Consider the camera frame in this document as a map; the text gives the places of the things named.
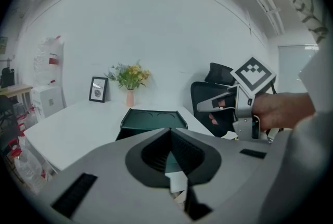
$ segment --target hand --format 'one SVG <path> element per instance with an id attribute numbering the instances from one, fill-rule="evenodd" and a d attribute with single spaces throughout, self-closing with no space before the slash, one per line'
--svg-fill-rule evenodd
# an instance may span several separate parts
<path id="1" fill-rule="evenodd" d="M 255 97 L 252 113 L 260 118 L 261 130 L 291 128 L 303 118 L 313 115 L 315 109 L 307 93 L 261 93 Z M 210 114 L 214 125 L 217 121 Z"/>

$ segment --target picture frame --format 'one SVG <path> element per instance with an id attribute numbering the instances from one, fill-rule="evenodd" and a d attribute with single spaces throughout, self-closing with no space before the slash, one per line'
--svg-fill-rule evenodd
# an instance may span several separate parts
<path id="1" fill-rule="evenodd" d="M 89 101 L 104 103 L 108 78 L 93 77 L 90 86 Z"/>

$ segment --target white box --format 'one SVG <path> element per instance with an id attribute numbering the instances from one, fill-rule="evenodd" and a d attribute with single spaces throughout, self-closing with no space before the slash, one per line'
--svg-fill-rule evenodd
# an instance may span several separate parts
<path id="1" fill-rule="evenodd" d="M 31 89 L 30 97 L 38 122 L 63 109 L 61 87 L 39 86 Z"/>

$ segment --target plastic bag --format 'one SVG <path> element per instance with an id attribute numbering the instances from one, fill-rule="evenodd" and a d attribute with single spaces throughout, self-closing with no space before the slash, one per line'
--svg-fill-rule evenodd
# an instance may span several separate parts
<path id="1" fill-rule="evenodd" d="M 48 85 L 51 82 L 61 85 L 62 50 L 60 36 L 46 38 L 38 45 L 33 64 L 36 85 Z"/>

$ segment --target pink vase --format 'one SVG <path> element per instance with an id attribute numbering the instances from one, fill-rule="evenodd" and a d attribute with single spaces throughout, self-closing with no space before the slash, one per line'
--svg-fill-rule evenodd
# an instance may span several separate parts
<path id="1" fill-rule="evenodd" d="M 126 106 L 134 106 L 134 93 L 133 90 L 127 90 Z"/>

